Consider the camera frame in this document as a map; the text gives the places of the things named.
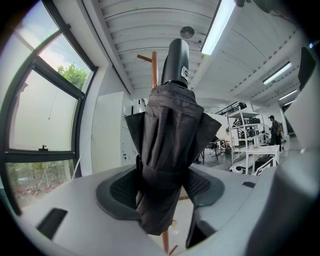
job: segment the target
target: folded umbrella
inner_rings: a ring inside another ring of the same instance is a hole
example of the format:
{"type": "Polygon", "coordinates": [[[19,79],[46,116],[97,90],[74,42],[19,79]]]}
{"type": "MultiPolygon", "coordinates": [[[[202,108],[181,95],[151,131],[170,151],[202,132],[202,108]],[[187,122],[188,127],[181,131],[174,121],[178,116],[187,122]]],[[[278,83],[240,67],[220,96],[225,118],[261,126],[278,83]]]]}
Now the folded umbrella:
{"type": "Polygon", "coordinates": [[[127,116],[126,123],[142,161],[143,196],[137,207],[141,226],[158,236],[172,224],[188,167],[221,124],[204,113],[192,91],[173,79],[154,87],[146,111],[127,116]]]}

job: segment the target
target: floor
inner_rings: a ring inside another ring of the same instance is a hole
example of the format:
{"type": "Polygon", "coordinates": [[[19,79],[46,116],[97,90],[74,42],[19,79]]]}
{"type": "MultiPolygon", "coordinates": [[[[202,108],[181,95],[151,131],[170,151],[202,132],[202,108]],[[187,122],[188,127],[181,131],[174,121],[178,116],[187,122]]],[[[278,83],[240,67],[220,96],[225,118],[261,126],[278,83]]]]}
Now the floor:
{"type": "MultiPolygon", "coordinates": [[[[176,205],[173,222],[169,229],[169,252],[176,246],[178,247],[174,250],[172,255],[177,255],[186,250],[186,240],[189,232],[189,227],[191,224],[192,213],[194,210],[194,205],[190,199],[180,200],[176,205]]],[[[150,235],[153,241],[156,242],[158,246],[163,248],[163,242],[161,235],[150,235]]]]}
{"type": "MultiPolygon", "coordinates": [[[[301,146],[298,142],[297,137],[293,136],[290,138],[290,140],[283,142],[282,145],[283,150],[281,150],[280,157],[279,157],[279,163],[282,163],[289,157],[294,157],[296,154],[299,154],[299,151],[301,150],[301,146]]],[[[240,159],[245,159],[246,156],[243,154],[243,157],[241,156],[240,159]]],[[[201,161],[201,165],[203,164],[203,159],[200,156],[199,161],[201,161]]],[[[205,152],[204,157],[204,166],[206,167],[212,167],[212,168],[218,168],[219,170],[225,170],[228,171],[231,167],[232,162],[232,156],[231,154],[220,154],[218,152],[218,160],[216,155],[209,153],[208,151],[205,152]]]]}
{"type": "MultiPolygon", "coordinates": [[[[288,158],[293,158],[295,155],[299,154],[301,150],[300,144],[296,137],[291,137],[289,141],[283,143],[283,150],[281,150],[279,161],[282,163],[288,158]]],[[[218,155],[218,160],[216,156],[206,156],[204,165],[212,168],[219,168],[220,170],[229,170],[231,166],[231,155],[222,154],[218,155]]],[[[186,240],[189,232],[189,227],[191,223],[193,204],[190,199],[180,200],[177,203],[173,220],[176,222],[175,225],[169,227],[169,252],[178,245],[174,253],[177,255],[186,250],[186,240]]],[[[161,236],[149,235],[157,245],[163,248],[163,242],[161,236]]]]}

